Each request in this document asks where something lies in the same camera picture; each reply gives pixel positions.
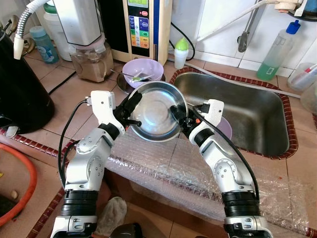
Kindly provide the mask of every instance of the control panel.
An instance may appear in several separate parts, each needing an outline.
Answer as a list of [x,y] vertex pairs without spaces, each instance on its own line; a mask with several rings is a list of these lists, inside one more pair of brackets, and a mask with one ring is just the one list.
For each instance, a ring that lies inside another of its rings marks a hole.
[[150,56],[149,0],[127,0],[132,53]]

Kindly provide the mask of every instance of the electrical cord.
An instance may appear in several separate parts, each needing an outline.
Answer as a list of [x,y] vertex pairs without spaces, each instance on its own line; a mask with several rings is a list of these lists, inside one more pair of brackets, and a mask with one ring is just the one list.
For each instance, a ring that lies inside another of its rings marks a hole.
[[66,149],[64,156],[62,158],[62,162],[61,162],[61,170],[62,170],[62,174],[65,176],[65,164],[66,164],[66,160],[67,160],[67,155],[69,153],[69,151],[74,147],[74,145],[78,144],[80,140],[76,140],[74,142],[72,142]]
[[78,108],[80,107],[80,105],[84,104],[84,103],[87,103],[87,100],[83,100],[81,101],[80,103],[77,104],[77,106],[74,108],[72,114],[70,115],[69,119],[68,119],[68,122],[66,123],[65,127],[64,127],[64,130],[63,132],[61,133],[61,136],[60,136],[60,141],[59,141],[59,146],[58,146],[58,157],[57,157],[57,163],[58,163],[58,173],[59,173],[59,178],[60,178],[60,181],[63,185],[63,188],[65,188],[65,183],[66,183],[66,178],[65,178],[65,174],[63,174],[63,170],[62,170],[62,167],[61,167],[61,151],[62,151],[62,145],[63,145],[63,139],[64,139],[64,136],[65,136],[65,133],[66,133],[66,130],[71,122],[71,120],[73,119],[76,111],[78,110]]
[[257,200],[260,201],[260,195],[259,195],[259,185],[256,179],[256,176],[254,175],[250,165],[248,164],[248,162],[246,161],[246,159],[243,157],[243,155],[241,154],[241,152],[235,147],[235,145],[232,143],[232,141],[221,131],[219,130],[216,126],[214,126],[213,124],[211,124],[209,121],[207,121],[202,115],[199,114],[199,112],[197,111],[197,108],[199,108],[200,106],[193,106],[193,112],[194,114],[201,119],[202,121],[204,121],[208,126],[210,126],[212,129],[214,129],[229,145],[230,147],[237,153],[237,155],[240,157],[241,161],[243,162],[243,164],[247,167],[247,170],[249,171],[253,184],[254,184],[254,189],[256,192],[256,197]]
[[59,88],[61,85],[63,85],[64,83],[66,83],[72,76],[74,76],[76,74],[76,71],[72,72],[71,75],[69,75],[64,81],[62,81],[59,85],[57,85],[55,88],[53,88],[50,92],[49,95],[52,94],[57,88]]
[[[195,56],[195,47],[194,47],[193,43],[192,43],[191,40],[185,35],[184,32],[182,32],[177,26],[175,26],[175,24],[174,24],[173,22],[170,22],[170,24],[171,24],[176,30],[178,30],[178,31],[187,39],[187,41],[189,42],[189,44],[192,46],[192,48],[193,48],[193,55],[192,55],[189,59],[186,59],[186,61],[192,60],[192,59],[194,58],[194,56]],[[172,42],[169,41],[169,43],[172,45],[173,49],[175,49],[175,46],[172,44]]]

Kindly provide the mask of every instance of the green liquid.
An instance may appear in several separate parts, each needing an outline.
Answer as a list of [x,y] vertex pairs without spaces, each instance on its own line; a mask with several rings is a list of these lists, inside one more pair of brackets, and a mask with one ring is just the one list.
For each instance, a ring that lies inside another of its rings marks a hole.
[[257,72],[257,77],[259,79],[269,81],[269,80],[273,79],[277,70],[278,70],[278,67],[274,68],[274,67],[270,67],[270,66],[262,63],[258,72]]

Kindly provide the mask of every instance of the blue cap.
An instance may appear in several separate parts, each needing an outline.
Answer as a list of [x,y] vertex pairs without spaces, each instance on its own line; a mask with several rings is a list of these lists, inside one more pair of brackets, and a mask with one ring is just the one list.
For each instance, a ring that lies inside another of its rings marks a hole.
[[298,29],[301,27],[301,24],[298,23],[298,20],[296,20],[295,22],[291,22],[289,23],[286,32],[288,34],[296,34],[296,32],[298,31]]
[[30,33],[33,38],[38,38],[46,35],[46,31],[43,26],[33,26],[30,29]]

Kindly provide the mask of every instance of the white hose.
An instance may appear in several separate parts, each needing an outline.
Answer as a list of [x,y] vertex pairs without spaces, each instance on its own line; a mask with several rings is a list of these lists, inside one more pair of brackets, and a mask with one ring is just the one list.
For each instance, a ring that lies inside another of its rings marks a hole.
[[30,13],[34,13],[36,9],[38,9],[40,6],[43,6],[48,1],[49,0],[34,0],[27,4],[26,7],[29,9]]
[[197,42],[202,41],[204,38],[210,36],[211,34],[215,33],[216,31],[222,29],[223,27],[226,27],[227,25],[229,25],[230,23],[234,22],[235,20],[238,20],[239,18],[243,17],[244,15],[248,14],[250,11],[253,11],[254,9],[267,4],[267,3],[271,3],[272,0],[262,0],[260,2],[258,2],[257,4],[254,4],[253,6],[251,6],[250,8],[244,10],[242,13],[240,13],[239,15],[235,16],[233,19],[226,21],[225,23],[221,24],[220,26],[216,27],[215,29],[209,31],[208,33],[200,36],[197,39]]
[[198,66],[195,66],[191,63],[185,63],[186,66],[189,66],[191,68],[195,68],[205,74],[208,74],[210,76],[213,76],[215,78],[218,78],[218,79],[221,79],[225,82],[228,82],[228,83],[232,83],[232,84],[236,84],[236,85],[239,85],[239,86],[243,86],[243,87],[247,87],[247,88],[254,88],[254,89],[259,89],[259,90],[263,90],[263,91],[268,91],[268,92],[273,92],[273,93],[279,93],[279,94],[283,94],[283,95],[287,95],[287,96],[290,96],[290,97],[293,97],[293,98],[301,98],[300,95],[297,95],[297,94],[294,94],[294,93],[289,93],[289,92],[284,92],[284,91],[281,91],[281,90],[276,90],[276,89],[271,89],[271,88],[265,88],[265,87],[259,87],[259,86],[256,86],[256,85],[253,85],[253,84],[247,84],[247,83],[241,83],[241,82],[238,82],[238,81],[234,81],[234,80],[231,80],[231,79],[226,79],[226,78],[223,78],[223,77],[220,77],[214,73],[211,73],[207,70],[204,70],[203,68],[200,68]]

